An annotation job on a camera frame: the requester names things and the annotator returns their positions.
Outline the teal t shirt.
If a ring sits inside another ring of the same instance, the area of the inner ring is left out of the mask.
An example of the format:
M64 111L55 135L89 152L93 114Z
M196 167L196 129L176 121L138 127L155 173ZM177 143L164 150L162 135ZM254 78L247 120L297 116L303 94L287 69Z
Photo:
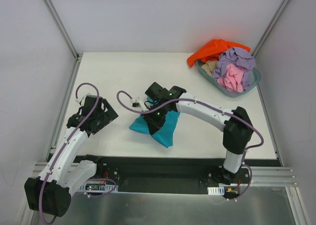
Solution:
M147 123L142 116L138 116L130 125L129 129L138 133L150 135L155 141L168 148L173 146L173 134L176 129L179 116L179 112L168 112L165 117L165 123L163 127L154 135L149 133Z

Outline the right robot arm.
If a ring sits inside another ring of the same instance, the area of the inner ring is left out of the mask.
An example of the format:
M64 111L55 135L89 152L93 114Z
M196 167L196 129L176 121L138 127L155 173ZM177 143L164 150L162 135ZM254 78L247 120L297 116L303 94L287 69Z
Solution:
M145 94L153 101L149 111L141 115L150 135L162 129L166 115L171 111L186 113L205 121L223 133L223 146L226 149L223 166L211 173L213 179L230 185L240 177L244 150L253 134L252 123L244 108L223 109L198 100L181 87L173 86L168 90L156 82Z

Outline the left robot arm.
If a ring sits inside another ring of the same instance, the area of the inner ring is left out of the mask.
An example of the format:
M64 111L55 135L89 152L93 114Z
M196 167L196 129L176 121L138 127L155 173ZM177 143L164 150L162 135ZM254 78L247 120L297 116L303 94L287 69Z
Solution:
M105 176L100 156L87 154L75 169L70 167L88 138L117 117L105 98L85 97L83 106L68 119L63 141L50 161L36 178L28 178L24 184L31 210L62 217L72 196L88 179L99 180Z

